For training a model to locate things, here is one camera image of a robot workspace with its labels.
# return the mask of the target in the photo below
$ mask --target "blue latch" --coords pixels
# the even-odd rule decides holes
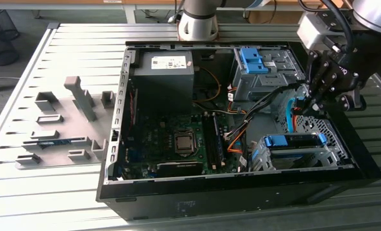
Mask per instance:
[[[327,139],[327,136],[325,136],[324,133],[320,133],[320,134],[319,134],[319,139],[320,139],[323,145],[327,145],[327,144],[328,144],[328,139]]]
[[[260,153],[260,151],[256,150],[256,152],[253,153],[253,156],[252,156],[252,160],[255,160],[255,157],[257,156],[259,153]]]
[[[267,147],[288,146],[287,137],[284,135],[265,137]]]
[[[268,137],[265,137],[265,144],[267,144],[267,147],[272,147],[272,143]]]
[[[268,74],[269,69],[263,64],[263,57],[256,48],[241,48],[241,59],[247,65],[248,74]]]

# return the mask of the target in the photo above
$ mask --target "slotted aluminum table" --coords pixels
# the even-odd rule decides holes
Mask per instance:
[[[225,41],[299,41],[297,26],[221,25]],[[176,40],[176,28],[153,24],[61,24],[48,29],[0,115],[0,230],[381,230],[381,180],[317,205],[127,223],[97,203],[100,164],[17,170],[31,132],[37,89],[65,76],[81,76],[89,92],[116,90],[125,41]],[[381,79],[363,90],[368,109],[348,113],[381,168]]]

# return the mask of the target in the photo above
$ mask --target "ram slot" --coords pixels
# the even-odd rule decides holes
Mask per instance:
[[[205,137],[208,167],[211,169],[221,168],[224,163],[223,139],[219,133],[217,120],[215,114],[203,115],[203,128]]]

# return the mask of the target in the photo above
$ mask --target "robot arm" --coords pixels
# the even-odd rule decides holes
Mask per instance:
[[[315,115],[328,107],[364,110],[360,90],[381,65],[381,1],[355,0],[344,12],[352,32],[345,50],[344,27],[332,11],[308,14],[297,34],[309,50],[308,96],[296,114]]]
[[[263,0],[184,0],[184,14],[177,27],[179,36],[187,41],[209,41],[217,38],[217,7],[249,8]]]
[[[381,65],[381,0],[355,0],[353,9],[343,12],[332,0],[321,2],[328,9],[312,10],[316,13],[305,15],[297,31],[311,50],[307,67],[309,90],[297,104],[301,109],[295,111],[301,115],[315,115],[328,107],[344,111],[364,110],[360,90]],[[260,3],[261,0],[185,0],[180,38],[215,40],[219,33],[216,8],[249,8]]]

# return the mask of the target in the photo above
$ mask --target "motherboard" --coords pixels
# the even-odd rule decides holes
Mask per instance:
[[[140,148],[127,149],[131,179],[211,175],[237,171],[239,154],[225,152],[225,114],[143,116]]]

